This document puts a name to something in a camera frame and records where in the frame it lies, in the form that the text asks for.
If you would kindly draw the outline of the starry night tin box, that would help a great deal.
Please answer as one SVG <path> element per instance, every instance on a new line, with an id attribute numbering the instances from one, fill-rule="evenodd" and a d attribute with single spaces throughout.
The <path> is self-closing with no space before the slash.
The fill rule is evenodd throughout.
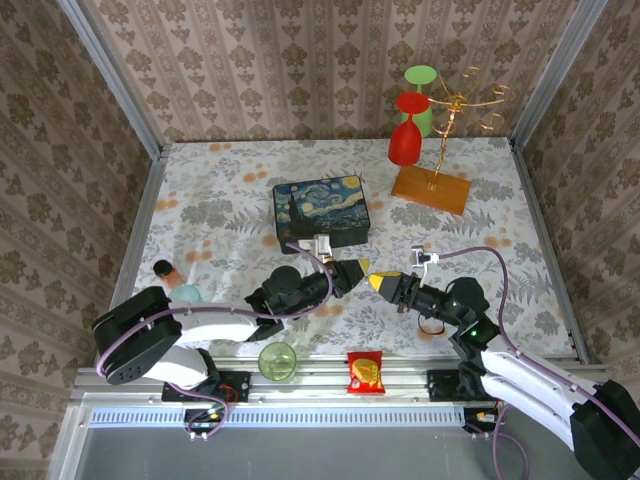
<path id="1" fill-rule="evenodd" d="M 371 220 L 359 176 L 278 184 L 272 188 L 275 228 L 281 252 L 290 243 L 326 234 L 333 248 L 368 242 Z"/>

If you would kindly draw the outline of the clear green plastic cup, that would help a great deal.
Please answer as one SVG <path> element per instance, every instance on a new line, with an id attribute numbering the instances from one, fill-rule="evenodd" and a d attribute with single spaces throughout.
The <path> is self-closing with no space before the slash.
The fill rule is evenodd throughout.
<path id="1" fill-rule="evenodd" d="M 297 355 L 287 343 L 266 345 L 259 354 L 258 368 L 263 377 L 276 383 L 290 382 L 296 372 Z"/>

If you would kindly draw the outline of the red snack packet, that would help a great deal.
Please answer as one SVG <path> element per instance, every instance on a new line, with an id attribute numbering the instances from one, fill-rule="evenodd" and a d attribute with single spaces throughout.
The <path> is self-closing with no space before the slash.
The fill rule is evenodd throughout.
<path id="1" fill-rule="evenodd" d="M 382 351 L 349 352 L 350 383 L 347 392 L 350 394 L 385 394 L 382 382 Z"/>

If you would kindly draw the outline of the floral tablecloth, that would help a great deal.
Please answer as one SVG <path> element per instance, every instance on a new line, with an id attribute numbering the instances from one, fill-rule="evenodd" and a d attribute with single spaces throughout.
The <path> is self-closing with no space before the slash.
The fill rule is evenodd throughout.
<path id="1" fill-rule="evenodd" d="M 483 287 L 489 316 L 502 318 L 519 347 L 548 358 L 576 353 L 509 142 L 452 139 L 444 170 L 471 182 L 456 216 L 392 195 L 398 169 L 385 140 L 307 140 L 174 145 L 140 247 L 135 289 L 157 283 L 153 265 L 171 262 L 203 298 L 242 306 L 277 267 L 309 273 L 281 252 L 272 188 L 294 181 L 357 175 L 371 227 L 368 242 L 336 251 L 368 258 L 374 272 L 411 269 L 411 247 L 446 254 L 429 269 L 437 288 L 469 276 Z"/>

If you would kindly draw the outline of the red plastic wine glass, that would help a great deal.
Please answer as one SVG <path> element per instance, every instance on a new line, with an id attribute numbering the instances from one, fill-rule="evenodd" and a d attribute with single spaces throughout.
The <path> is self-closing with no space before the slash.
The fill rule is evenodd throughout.
<path id="1" fill-rule="evenodd" d="M 422 133 L 414 116 L 427 111 L 430 102 L 422 93 L 404 92 L 396 99 L 396 105 L 407 119 L 391 135 L 388 158 L 395 165 L 411 166 L 419 161 L 422 148 Z"/>

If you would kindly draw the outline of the green plastic wine glass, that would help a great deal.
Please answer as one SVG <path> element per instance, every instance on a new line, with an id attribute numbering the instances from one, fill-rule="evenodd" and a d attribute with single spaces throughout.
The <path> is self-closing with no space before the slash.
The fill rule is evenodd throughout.
<path id="1" fill-rule="evenodd" d="M 410 84 L 415 86 L 418 93 L 421 93 L 425 85 L 436 79 L 437 72 L 431 66 L 415 65 L 405 71 L 404 77 Z M 415 115 L 413 122 L 420 130 L 422 137 L 428 137 L 432 131 L 432 108 L 429 107 L 424 112 Z"/>

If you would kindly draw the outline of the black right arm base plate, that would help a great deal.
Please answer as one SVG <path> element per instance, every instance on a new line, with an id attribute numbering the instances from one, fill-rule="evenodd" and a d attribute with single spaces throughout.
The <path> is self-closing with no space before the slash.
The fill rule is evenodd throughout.
<path id="1" fill-rule="evenodd" d="M 426 372 L 426 387 L 432 402 L 495 401 L 480 391 L 469 392 L 461 386 L 459 372 L 453 369 L 432 369 Z"/>

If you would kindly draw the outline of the aluminium frame front rail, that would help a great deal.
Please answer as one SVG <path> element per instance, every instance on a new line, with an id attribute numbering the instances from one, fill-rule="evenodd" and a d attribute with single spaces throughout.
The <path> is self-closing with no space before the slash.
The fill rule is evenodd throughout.
<path id="1" fill-rule="evenodd" d="M 256 357 L 222 357 L 215 361 L 221 370 L 247 371 L 251 374 L 250 406 L 329 407 L 329 406 L 426 406 L 429 404 L 427 372 L 455 369 L 453 358 L 384 356 L 382 378 L 384 395 L 350 395 L 346 392 L 348 363 L 346 357 L 312 355 L 298 360 L 292 381 L 276 383 L 259 373 Z M 139 379 L 112 386 L 92 369 L 78 372 L 70 396 L 72 404 L 91 406 L 160 406 L 163 383 Z"/>

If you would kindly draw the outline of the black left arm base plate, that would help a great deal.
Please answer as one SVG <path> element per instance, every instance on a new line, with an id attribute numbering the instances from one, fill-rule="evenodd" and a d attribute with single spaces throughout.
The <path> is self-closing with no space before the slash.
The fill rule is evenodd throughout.
<path id="1" fill-rule="evenodd" d="M 200 385 L 190 389 L 192 393 L 216 396 L 226 402 L 247 403 L 249 398 L 251 373 L 248 371 L 219 370 L 218 376 L 207 379 Z M 161 399 L 163 402 L 196 402 L 200 397 L 193 397 L 175 390 L 164 383 Z"/>

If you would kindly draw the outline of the aluminium frame corner post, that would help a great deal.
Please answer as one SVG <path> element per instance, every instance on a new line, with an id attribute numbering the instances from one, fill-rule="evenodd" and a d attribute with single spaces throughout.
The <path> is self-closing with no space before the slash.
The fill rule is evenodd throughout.
<path id="1" fill-rule="evenodd" d="M 511 135 L 514 147 L 522 150 L 531 139 L 607 2 L 608 0 L 579 0 L 566 30 L 516 123 Z"/>
<path id="2" fill-rule="evenodd" d="M 137 138 L 150 158 L 153 161 L 158 161 L 161 158 L 163 144 L 147 120 L 141 104 L 135 98 L 123 70 L 118 65 L 97 22 L 85 6 L 84 0 L 59 0 L 59 3 L 109 90 L 114 95 L 117 104 L 131 124 Z"/>

